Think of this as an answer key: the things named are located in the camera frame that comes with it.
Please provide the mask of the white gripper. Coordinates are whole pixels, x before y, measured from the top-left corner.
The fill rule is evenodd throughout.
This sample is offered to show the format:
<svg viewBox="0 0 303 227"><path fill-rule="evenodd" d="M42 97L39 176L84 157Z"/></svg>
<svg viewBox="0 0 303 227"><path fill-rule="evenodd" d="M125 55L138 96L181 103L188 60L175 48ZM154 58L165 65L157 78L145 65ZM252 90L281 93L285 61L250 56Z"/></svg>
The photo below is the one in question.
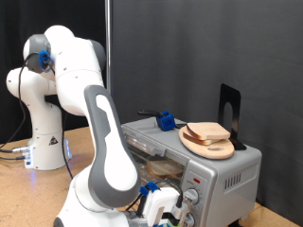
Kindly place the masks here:
<svg viewBox="0 0 303 227"><path fill-rule="evenodd" d="M162 187L150 192L143 209L143 217L148 226L158 225L164 213L171 213L178 197L179 192L173 187Z"/></svg>

